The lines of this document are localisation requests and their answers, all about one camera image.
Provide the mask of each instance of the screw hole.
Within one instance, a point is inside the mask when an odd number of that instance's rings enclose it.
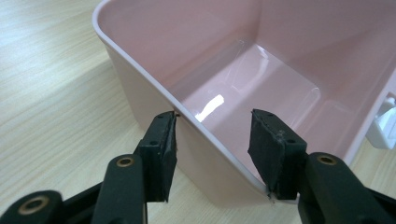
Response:
[[[18,212],[24,216],[31,215],[43,209],[49,201],[50,199],[47,196],[39,195],[21,205]]]
[[[337,163],[335,159],[324,155],[318,156],[318,161],[326,165],[335,165]]]
[[[117,161],[117,165],[119,167],[127,167],[127,166],[130,166],[132,164],[134,164],[134,159],[129,158],[129,157],[124,157],[124,158],[121,158],[121,159],[119,159]]]

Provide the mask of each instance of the pink plastic bin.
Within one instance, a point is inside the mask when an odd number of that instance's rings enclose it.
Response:
[[[396,96],[390,0],[105,0],[93,26],[143,128],[176,110],[178,167],[213,202],[266,203],[250,111],[351,162]]]

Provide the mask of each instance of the light wood surface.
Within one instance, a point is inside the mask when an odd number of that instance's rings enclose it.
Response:
[[[102,181],[107,163],[143,136],[104,45],[92,29],[99,0],[0,2],[0,214],[25,194],[67,199]],[[396,151],[364,141],[351,168],[396,197]],[[297,206],[218,208],[178,169],[170,203],[150,223],[301,223]]]

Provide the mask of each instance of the white object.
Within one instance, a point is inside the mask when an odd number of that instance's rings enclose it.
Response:
[[[369,131],[367,139],[373,147],[394,149],[396,145],[396,104],[389,97],[378,110]]]

